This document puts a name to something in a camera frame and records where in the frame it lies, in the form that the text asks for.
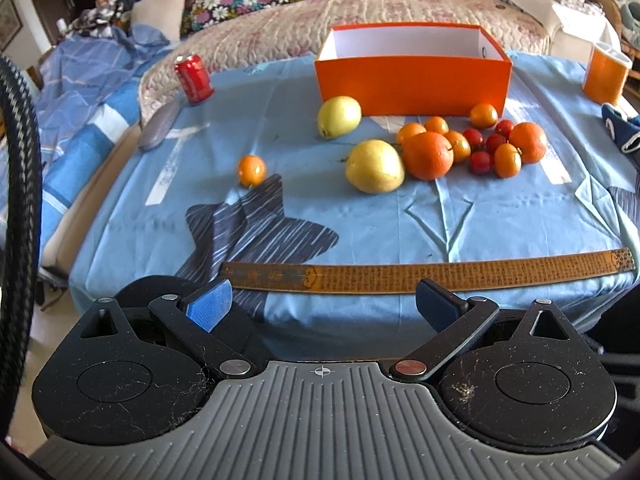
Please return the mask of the lone small tangerine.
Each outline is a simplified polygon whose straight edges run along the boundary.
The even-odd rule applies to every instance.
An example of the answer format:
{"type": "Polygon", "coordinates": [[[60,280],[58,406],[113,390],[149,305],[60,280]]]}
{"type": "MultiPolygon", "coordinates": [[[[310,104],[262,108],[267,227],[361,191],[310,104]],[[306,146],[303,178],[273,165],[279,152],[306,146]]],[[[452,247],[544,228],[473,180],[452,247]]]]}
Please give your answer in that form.
{"type": "Polygon", "coordinates": [[[238,163],[238,179],[244,188],[262,184],[267,175],[266,163],[257,155],[246,155],[238,163]]]}

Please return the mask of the large orange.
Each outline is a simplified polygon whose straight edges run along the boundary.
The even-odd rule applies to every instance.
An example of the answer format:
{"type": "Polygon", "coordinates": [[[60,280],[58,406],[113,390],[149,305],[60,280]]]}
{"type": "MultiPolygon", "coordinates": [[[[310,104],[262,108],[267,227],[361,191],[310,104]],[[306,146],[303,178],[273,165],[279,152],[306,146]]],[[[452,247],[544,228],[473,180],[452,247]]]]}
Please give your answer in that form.
{"type": "Polygon", "coordinates": [[[509,141],[520,150],[524,164],[536,164],[547,154],[547,135],[544,129],[534,122],[520,122],[515,125],[509,141]]]}
{"type": "Polygon", "coordinates": [[[409,174],[419,180],[433,181],[451,169],[454,149],[442,134],[427,131],[402,144],[401,157],[409,174]]]}

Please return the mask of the long brown patterned ruler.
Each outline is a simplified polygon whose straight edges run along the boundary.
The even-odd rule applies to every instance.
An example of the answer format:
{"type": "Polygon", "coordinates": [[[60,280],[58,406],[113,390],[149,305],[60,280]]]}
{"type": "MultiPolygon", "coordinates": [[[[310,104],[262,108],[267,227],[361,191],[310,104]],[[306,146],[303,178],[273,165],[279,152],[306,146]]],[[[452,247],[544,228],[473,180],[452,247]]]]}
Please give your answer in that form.
{"type": "Polygon", "coordinates": [[[603,252],[425,264],[325,266],[229,261],[219,272],[236,289],[321,295],[408,295],[422,280],[452,292],[511,289],[568,283],[634,272],[627,247],[603,252]]]}

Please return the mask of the red cherry tomato front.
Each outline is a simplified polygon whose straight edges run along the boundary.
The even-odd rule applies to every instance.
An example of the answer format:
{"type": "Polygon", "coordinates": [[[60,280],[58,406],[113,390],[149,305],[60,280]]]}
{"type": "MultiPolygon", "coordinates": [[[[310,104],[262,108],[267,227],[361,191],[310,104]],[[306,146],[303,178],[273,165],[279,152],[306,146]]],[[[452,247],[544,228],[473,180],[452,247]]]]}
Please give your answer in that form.
{"type": "Polygon", "coordinates": [[[469,157],[469,170],[476,176],[489,174],[492,169],[494,159],[486,151],[475,151],[469,157]]]}

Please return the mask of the red cherry tomato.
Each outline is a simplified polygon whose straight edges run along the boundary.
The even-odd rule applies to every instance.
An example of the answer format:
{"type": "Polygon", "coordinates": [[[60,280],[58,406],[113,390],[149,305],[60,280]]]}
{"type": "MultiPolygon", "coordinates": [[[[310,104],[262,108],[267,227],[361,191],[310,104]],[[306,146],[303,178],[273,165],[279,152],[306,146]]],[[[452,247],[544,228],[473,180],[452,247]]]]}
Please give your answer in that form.
{"type": "Polygon", "coordinates": [[[463,136],[468,141],[472,151],[478,151],[484,148],[484,136],[478,130],[474,128],[466,129],[463,131],[463,136]]]}
{"type": "Polygon", "coordinates": [[[486,151],[475,151],[469,157],[469,170],[476,176],[489,174],[492,169],[494,159],[486,151]]]}
{"type": "Polygon", "coordinates": [[[495,154],[497,148],[508,142],[508,139],[500,133],[491,133],[485,140],[485,150],[489,155],[495,154]]]}

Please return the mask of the red cherry tomato middle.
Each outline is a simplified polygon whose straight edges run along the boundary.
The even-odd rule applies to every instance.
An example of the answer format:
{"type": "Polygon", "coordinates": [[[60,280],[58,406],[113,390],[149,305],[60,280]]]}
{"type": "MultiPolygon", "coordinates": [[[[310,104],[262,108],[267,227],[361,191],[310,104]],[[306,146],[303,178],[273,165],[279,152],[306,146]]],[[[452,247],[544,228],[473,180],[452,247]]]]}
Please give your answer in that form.
{"type": "Polygon", "coordinates": [[[472,151],[478,151],[484,148],[484,136],[478,130],[474,128],[466,129],[463,131],[463,136],[468,141],[472,151]]]}

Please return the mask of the red cherry tomato right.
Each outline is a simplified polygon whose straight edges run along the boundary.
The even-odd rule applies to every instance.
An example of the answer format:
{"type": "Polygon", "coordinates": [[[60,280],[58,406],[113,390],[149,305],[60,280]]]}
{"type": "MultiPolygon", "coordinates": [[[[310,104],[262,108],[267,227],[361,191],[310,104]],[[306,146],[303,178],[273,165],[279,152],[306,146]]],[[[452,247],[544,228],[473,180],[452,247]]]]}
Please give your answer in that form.
{"type": "Polygon", "coordinates": [[[497,148],[508,142],[508,139],[500,133],[491,133],[485,140],[485,150],[489,155],[495,154],[497,148]]]}

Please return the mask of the small tangerine back left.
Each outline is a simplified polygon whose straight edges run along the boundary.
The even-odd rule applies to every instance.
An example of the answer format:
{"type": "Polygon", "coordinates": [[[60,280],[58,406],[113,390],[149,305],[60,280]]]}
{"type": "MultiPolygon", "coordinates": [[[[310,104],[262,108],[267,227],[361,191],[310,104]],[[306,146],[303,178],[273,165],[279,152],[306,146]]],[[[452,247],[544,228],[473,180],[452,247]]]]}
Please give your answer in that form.
{"type": "Polygon", "coordinates": [[[420,124],[420,122],[408,122],[398,130],[396,142],[398,145],[403,146],[406,141],[422,133],[426,133],[424,125],[420,124]]]}

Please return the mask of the small tangerine by box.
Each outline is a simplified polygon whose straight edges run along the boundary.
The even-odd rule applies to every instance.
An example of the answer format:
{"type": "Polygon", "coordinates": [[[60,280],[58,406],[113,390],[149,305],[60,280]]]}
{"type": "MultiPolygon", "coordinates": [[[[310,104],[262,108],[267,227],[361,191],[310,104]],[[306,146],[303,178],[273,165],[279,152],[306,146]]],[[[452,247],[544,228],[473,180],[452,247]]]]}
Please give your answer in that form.
{"type": "Polygon", "coordinates": [[[478,130],[493,127],[498,122],[498,119],[497,110],[489,103],[475,105],[469,114],[471,125],[478,130]]]}

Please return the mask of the blue striped bedsheet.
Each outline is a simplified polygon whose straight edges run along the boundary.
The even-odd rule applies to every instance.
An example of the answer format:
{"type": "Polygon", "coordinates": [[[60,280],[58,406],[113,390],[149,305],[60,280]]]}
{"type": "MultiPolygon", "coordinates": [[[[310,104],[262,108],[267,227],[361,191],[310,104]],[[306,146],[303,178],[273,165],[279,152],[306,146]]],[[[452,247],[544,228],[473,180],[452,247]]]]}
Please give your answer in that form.
{"type": "Polygon", "coordinates": [[[71,36],[43,63],[43,88],[34,101],[42,161],[41,247],[140,119],[141,77],[169,51],[158,29],[140,24],[105,38],[71,36]]]}

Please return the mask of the red soda can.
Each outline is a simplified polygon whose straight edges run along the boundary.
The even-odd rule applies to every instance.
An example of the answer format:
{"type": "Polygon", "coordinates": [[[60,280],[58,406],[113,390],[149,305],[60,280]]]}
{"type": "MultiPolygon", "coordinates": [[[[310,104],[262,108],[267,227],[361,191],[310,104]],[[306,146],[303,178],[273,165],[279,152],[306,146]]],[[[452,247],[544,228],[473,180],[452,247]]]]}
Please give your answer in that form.
{"type": "Polygon", "coordinates": [[[200,104],[214,94],[209,73],[199,55],[177,56],[174,70],[190,104],[200,104]]]}

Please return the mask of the dark blue cloth pouch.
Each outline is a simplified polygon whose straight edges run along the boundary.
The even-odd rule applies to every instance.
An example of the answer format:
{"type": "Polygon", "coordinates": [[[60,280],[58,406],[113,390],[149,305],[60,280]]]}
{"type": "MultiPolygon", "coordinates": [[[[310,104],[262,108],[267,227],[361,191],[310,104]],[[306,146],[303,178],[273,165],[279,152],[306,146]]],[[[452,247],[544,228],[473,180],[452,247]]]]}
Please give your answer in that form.
{"type": "Polygon", "coordinates": [[[639,116],[628,117],[610,103],[601,107],[602,119],[605,128],[616,146],[624,154],[634,154],[639,151],[640,126],[639,116]]]}

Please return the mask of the orange cardboard box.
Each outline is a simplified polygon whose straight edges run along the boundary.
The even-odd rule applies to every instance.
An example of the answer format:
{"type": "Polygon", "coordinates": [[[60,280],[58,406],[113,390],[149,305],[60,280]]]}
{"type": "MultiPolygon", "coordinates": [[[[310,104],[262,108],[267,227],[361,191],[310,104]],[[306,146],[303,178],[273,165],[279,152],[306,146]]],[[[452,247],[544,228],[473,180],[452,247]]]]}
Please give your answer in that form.
{"type": "Polygon", "coordinates": [[[314,61],[322,100],[350,96],[364,116],[502,112],[512,61],[483,27],[378,23],[330,29],[314,61]]]}

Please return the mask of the orange cylindrical container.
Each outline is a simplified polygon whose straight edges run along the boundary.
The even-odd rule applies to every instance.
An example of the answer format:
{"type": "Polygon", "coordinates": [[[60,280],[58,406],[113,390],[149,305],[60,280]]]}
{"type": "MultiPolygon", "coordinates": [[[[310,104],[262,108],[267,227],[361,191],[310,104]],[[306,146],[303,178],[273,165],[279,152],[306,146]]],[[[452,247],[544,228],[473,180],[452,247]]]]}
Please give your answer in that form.
{"type": "Polygon", "coordinates": [[[617,105],[631,67],[632,61],[626,54],[604,42],[595,42],[582,91],[593,102],[617,105]]]}

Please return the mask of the white pillow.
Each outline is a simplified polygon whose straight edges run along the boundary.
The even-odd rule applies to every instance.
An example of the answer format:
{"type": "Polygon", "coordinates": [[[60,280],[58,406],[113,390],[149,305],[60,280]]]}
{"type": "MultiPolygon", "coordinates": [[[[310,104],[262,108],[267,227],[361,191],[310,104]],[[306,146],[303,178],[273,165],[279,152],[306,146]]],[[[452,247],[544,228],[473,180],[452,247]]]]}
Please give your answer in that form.
{"type": "Polygon", "coordinates": [[[186,0],[141,0],[132,8],[130,23],[151,26],[169,42],[176,42],[180,39],[185,3],[186,0]]]}

